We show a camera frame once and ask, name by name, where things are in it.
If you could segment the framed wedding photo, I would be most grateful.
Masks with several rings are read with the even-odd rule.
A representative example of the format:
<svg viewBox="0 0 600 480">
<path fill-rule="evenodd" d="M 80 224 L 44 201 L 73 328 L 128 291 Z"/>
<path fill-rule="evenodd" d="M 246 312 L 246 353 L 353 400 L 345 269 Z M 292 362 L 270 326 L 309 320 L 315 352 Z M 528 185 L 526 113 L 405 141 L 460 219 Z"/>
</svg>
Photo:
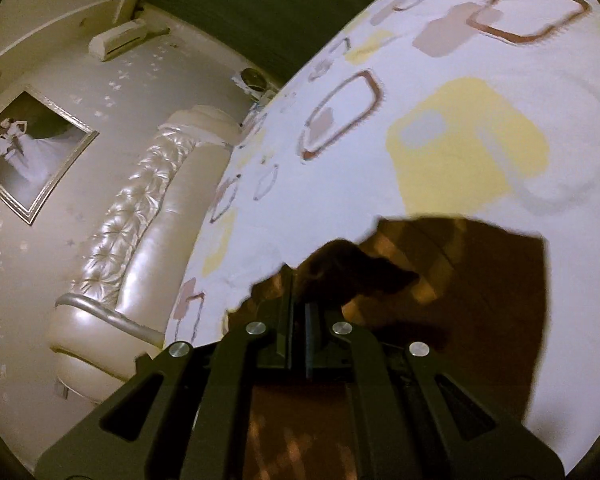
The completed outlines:
<svg viewBox="0 0 600 480">
<path fill-rule="evenodd" d="M 50 193 L 98 131 L 28 84 L 0 106 L 0 200 L 35 222 Z"/>
</svg>

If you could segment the cream tufted leather headboard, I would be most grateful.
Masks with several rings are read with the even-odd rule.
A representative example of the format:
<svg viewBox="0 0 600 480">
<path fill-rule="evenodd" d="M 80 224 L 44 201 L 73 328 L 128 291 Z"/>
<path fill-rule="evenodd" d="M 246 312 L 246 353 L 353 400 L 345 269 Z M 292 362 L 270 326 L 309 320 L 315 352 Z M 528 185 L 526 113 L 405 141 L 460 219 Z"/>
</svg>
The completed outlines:
<svg viewBox="0 0 600 480">
<path fill-rule="evenodd" d="M 209 105 L 159 126 L 102 224 L 88 239 L 68 292 L 57 298 L 47 341 L 56 376 L 94 404 L 156 356 L 204 216 L 242 129 Z"/>
</svg>

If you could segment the white patterned bed quilt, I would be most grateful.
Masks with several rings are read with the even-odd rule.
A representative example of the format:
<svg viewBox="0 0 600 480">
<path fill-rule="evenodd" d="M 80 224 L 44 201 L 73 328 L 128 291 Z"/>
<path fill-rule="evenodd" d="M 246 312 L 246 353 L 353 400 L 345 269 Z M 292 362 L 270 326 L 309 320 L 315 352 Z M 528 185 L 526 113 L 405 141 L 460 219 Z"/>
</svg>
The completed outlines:
<svg viewBox="0 0 600 480">
<path fill-rule="evenodd" d="M 573 470 L 600 436 L 600 0 L 372 2 L 234 149 L 166 340 L 210 344 L 281 266 L 420 217 L 543 240 L 522 420 Z"/>
</svg>

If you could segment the white wall air conditioner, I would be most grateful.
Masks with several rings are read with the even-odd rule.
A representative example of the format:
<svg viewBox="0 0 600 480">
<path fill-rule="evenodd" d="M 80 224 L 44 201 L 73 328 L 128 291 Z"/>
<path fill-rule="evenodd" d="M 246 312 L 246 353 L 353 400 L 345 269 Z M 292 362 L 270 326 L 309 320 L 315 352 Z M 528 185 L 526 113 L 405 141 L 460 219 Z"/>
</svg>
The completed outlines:
<svg viewBox="0 0 600 480">
<path fill-rule="evenodd" d="M 99 62 L 107 62 L 148 39 L 166 35 L 170 31 L 169 26 L 151 24 L 137 18 L 94 36 L 88 43 L 87 52 Z"/>
</svg>

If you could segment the brown plaid sweater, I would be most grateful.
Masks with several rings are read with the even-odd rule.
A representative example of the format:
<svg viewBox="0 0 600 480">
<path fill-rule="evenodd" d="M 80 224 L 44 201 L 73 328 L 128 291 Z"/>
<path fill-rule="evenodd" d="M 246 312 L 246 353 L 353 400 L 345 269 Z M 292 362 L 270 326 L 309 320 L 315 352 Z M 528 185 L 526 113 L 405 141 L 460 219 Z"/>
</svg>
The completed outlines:
<svg viewBox="0 0 600 480">
<path fill-rule="evenodd" d="M 332 240 L 291 270 L 289 388 L 339 382 L 306 374 L 303 307 L 324 304 L 385 344 L 428 344 L 524 424 L 546 315 L 539 237 L 462 217 L 382 219 L 361 243 Z M 257 311 L 251 292 L 266 280 L 227 315 L 229 330 Z"/>
</svg>

